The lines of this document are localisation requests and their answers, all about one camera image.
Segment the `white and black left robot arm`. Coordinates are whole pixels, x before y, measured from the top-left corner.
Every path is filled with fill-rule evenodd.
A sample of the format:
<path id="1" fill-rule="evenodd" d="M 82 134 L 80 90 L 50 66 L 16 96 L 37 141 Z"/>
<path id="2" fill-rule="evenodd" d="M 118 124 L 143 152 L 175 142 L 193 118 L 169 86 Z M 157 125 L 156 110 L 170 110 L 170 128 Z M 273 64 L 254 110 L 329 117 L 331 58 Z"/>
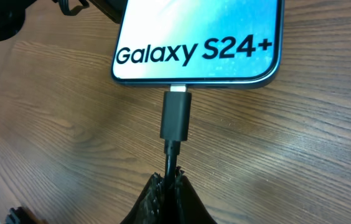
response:
<path id="1" fill-rule="evenodd" d="M 26 9 L 36 0 L 0 0 L 0 41 L 10 39 L 21 29 L 26 20 Z M 78 0 L 70 7 L 69 0 L 52 0 L 65 16 L 76 16 L 81 10 L 94 5 L 113 22 L 119 24 L 127 0 Z"/>

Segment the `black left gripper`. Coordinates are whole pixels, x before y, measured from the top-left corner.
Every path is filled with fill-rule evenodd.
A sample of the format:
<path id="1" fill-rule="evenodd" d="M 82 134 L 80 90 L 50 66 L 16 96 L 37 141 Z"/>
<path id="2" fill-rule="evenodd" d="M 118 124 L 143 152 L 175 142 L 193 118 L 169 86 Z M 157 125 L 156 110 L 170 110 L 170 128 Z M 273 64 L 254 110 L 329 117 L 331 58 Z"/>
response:
<path id="1" fill-rule="evenodd" d="M 127 0 L 89 0 L 114 23 L 120 24 L 126 8 Z"/>

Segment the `blue Samsung Galaxy smartphone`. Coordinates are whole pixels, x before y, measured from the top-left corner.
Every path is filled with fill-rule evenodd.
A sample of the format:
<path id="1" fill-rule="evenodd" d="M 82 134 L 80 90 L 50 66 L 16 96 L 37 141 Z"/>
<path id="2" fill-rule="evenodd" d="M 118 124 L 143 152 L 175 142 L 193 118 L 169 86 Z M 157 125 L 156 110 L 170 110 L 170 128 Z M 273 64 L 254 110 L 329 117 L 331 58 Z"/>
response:
<path id="1" fill-rule="evenodd" d="M 110 68 L 127 86 L 261 88 L 281 64 L 284 0 L 128 0 Z"/>

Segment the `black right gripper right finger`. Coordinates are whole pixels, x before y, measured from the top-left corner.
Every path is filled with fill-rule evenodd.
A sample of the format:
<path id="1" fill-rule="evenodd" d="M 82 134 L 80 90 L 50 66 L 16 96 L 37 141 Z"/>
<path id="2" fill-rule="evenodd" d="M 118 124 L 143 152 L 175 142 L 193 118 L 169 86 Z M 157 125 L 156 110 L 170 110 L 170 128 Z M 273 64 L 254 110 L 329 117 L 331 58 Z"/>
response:
<path id="1" fill-rule="evenodd" d="M 216 224 L 181 166 L 175 170 L 175 202 L 180 224 Z"/>

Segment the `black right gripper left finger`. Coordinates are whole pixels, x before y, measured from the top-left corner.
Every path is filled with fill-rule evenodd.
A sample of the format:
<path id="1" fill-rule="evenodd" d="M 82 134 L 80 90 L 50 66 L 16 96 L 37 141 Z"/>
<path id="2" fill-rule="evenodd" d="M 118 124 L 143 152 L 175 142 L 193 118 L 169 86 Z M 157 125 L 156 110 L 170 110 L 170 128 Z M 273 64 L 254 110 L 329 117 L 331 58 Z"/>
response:
<path id="1" fill-rule="evenodd" d="M 153 173 L 121 224 L 159 224 L 164 204 L 164 178 Z"/>

